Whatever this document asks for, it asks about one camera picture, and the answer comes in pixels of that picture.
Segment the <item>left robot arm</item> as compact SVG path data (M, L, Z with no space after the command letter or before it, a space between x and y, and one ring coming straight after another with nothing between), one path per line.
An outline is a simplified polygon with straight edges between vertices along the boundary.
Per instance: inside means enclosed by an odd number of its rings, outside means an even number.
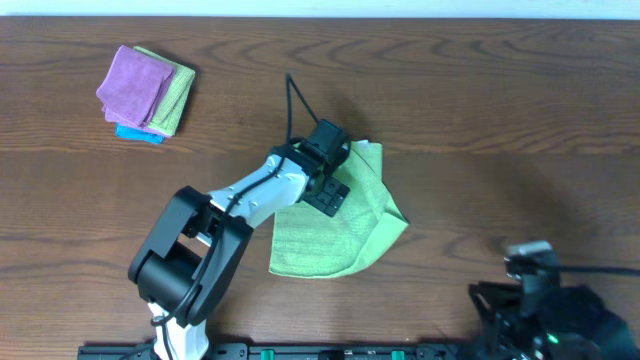
M301 140L273 148L258 170L224 189L201 193L186 186L172 196L128 270L152 312L157 358L205 356L206 320L227 292L254 230L300 201L335 215L349 189L333 174L350 150L346 140Z

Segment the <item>blue folded cloth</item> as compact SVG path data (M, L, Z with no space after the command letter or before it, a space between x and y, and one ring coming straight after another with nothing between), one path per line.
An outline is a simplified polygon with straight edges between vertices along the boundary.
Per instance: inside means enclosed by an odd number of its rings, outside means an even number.
M162 135L152 134L120 124L117 124L115 127L115 135L119 138L143 141L151 144L162 144L165 139Z

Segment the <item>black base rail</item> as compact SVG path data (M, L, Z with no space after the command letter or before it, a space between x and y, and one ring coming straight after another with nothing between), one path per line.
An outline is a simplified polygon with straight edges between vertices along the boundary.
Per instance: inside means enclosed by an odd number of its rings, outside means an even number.
M211 345L204 354L209 360L454 360L458 344L426 343L413 346L356 345ZM78 360L159 359L151 344L135 346L80 346Z

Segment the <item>green folded cloth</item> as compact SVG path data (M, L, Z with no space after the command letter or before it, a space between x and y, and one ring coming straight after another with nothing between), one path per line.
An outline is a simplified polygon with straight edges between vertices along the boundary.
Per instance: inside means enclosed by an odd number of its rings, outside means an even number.
M178 130L196 73L187 66L168 60L140 46L135 46L134 49L174 67L175 72L165 95L156 107L151 121L143 128L143 131L148 133L172 137Z

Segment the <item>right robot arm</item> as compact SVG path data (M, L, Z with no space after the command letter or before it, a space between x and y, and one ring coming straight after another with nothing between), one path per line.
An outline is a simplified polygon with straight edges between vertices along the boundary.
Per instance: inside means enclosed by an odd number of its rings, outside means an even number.
M478 282L468 293L482 334L459 351L459 359L639 360L639 347L620 316L585 285L561 285L563 267L551 250L505 258L516 285Z

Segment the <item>purple folded cloth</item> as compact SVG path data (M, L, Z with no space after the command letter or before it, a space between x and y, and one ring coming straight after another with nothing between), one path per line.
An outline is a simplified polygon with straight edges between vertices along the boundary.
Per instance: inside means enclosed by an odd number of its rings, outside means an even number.
M142 129L166 94L175 67L127 46L120 46L96 95L105 120Z

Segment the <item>light green microfiber cloth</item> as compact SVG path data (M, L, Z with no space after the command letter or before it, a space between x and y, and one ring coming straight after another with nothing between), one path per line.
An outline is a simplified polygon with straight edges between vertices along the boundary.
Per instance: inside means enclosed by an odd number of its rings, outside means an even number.
M328 217L300 202L275 214L269 272L327 279L351 275L375 263L408 222L382 181L383 146L354 141L334 176L350 188Z

